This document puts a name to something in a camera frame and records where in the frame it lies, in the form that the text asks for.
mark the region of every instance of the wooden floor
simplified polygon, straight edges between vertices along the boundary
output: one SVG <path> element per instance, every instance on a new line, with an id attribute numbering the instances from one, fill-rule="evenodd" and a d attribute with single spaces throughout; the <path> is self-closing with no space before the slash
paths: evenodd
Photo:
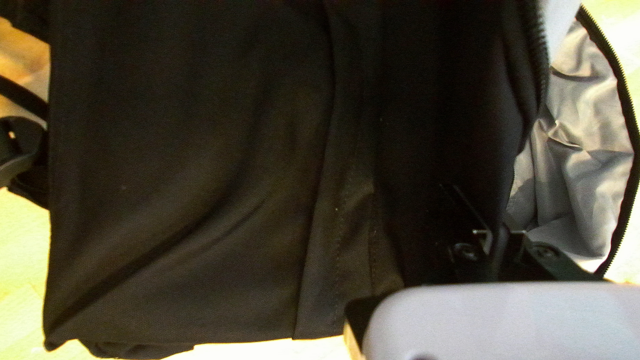
<path id="1" fill-rule="evenodd" d="M 640 1 L 590 0 L 585 2 L 605 29 L 627 72 L 636 109 L 640 108 Z M 0 37 L 9 36 L 0 31 Z M 33 49 L 45 51 L 41 44 Z M 20 68 L 3 57 L 0 70 L 19 73 Z M 640 283 L 640 206 L 607 277 L 619 282 Z M 42 348 L 41 311 L 49 246 L 48 212 L 0 190 L 0 360 L 95 359 L 77 341 L 54 352 Z M 341 337 L 250 344 L 199 345 L 193 351 L 169 357 L 192 359 L 347 360 Z"/>

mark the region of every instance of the backpack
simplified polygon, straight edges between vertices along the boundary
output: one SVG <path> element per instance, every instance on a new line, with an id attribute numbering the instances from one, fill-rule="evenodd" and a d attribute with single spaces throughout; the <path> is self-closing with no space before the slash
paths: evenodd
<path id="1" fill-rule="evenodd" d="M 624 234 L 638 130 L 584 9 L 551 73 L 527 1 L 0 15 L 52 49 L 48 104 L 0 81 L 47 122 L 4 117 L 0 140 L 1 185 L 51 212 L 47 350 L 333 336 L 350 301 L 404 287 L 602 279 Z"/>

